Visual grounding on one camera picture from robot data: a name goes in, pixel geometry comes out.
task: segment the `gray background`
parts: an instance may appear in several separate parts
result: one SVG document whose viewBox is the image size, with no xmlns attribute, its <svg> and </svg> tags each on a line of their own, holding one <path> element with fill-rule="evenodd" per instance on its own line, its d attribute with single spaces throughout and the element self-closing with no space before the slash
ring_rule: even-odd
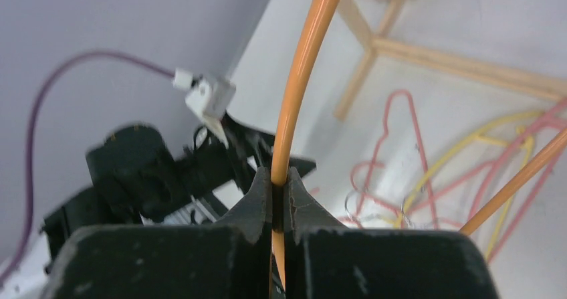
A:
<svg viewBox="0 0 567 299">
<path fill-rule="evenodd" d="M 23 141 L 31 101 L 71 55 L 119 49 L 169 68 L 229 74 L 269 0 L 0 0 L 0 262 L 23 219 Z M 130 66 L 90 62 L 47 97 L 35 145 L 35 226 L 90 180 L 85 151 L 125 122 L 162 132 L 174 155 L 195 125 L 183 93 Z"/>
</svg>

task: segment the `gray wall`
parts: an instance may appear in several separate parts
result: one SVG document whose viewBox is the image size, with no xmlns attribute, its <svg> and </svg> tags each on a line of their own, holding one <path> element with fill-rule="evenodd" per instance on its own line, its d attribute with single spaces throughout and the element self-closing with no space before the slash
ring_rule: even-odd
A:
<svg viewBox="0 0 567 299">
<path fill-rule="evenodd" d="M 23 141 L 40 82 L 76 52 L 112 48 L 163 66 L 226 74 L 269 0 L 0 0 L 0 262 L 23 218 Z M 89 182 L 86 149 L 133 120 L 155 124 L 179 154 L 195 117 L 161 78 L 117 63 L 72 70 L 39 118 L 35 226 Z"/>
</svg>

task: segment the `cable connector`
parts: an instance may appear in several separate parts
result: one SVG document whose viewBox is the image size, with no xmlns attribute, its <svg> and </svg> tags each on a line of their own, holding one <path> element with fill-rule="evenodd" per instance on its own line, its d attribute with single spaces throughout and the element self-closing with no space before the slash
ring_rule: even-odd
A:
<svg viewBox="0 0 567 299">
<path fill-rule="evenodd" d="M 173 86 L 187 90 L 185 104 L 199 120 L 228 147 L 228 140 L 221 120 L 236 93 L 229 81 L 215 76 L 198 76 L 182 69 L 175 70 Z"/>
</svg>

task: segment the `wooden frame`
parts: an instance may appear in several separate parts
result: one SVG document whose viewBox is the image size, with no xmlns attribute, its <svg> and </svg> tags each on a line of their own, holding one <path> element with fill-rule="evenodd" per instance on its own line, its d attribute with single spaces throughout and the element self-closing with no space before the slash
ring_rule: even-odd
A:
<svg viewBox="0 0 567 299">
<path fill-rule="evenodd" d="M 335 108 L 334 115 L 337 119 L 346 119 L 378 54 L 547 100 L 559 101 L 567 96 L 567 80 L 499 66 L 388 38 L 388 33 L 403 3 L 404 0 L 392 0 L 378 30 L 373 33 L 354 0 L 339 2 L 337 12 L 364 48 L 364 55 Z"/>
</svg>

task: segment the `orange tube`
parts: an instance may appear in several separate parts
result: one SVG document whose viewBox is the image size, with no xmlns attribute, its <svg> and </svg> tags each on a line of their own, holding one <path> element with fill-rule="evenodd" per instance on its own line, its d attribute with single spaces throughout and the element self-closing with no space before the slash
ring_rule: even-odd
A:
<svg viewBox="0 0 567 299">
<path fill-rule="evenodd" d="M 493 215 L 522 185 L 526 184 L 554 157 L 567 146 L 567 128 L 559 132 L 515 177 L 486 203 L 462 228 L 461 233 L 471 235 L 478 227 Z"/>
<path fill-rule="evenodd" d="M 300 107 L 305 94 L 305 89 L 315 65 L 315 59 L 323 43 L 323 38 L 331 19 L 337 8 L 339 0 L 313 0 L 307 14 L 305 25 L 300 36 L 296 54 L 292 62 L 292 68 L 288 76 L 286 91 L 283 95 L 275 142 L 273 145 L 273 159 L 271 164 L 271 182 L 276 187 L 283 186 L 288 178 L 288 167 L 290 162 L 290 151 L 296 123 L 300 113 Z M 273 210 L 273 222 L 282 223 L 283 209 Z M 284 236 L 283 227 L 274 226 L 272 233 L 272 245 L 277 263 L 281 284 L 286 287 Z"/>
</svg>

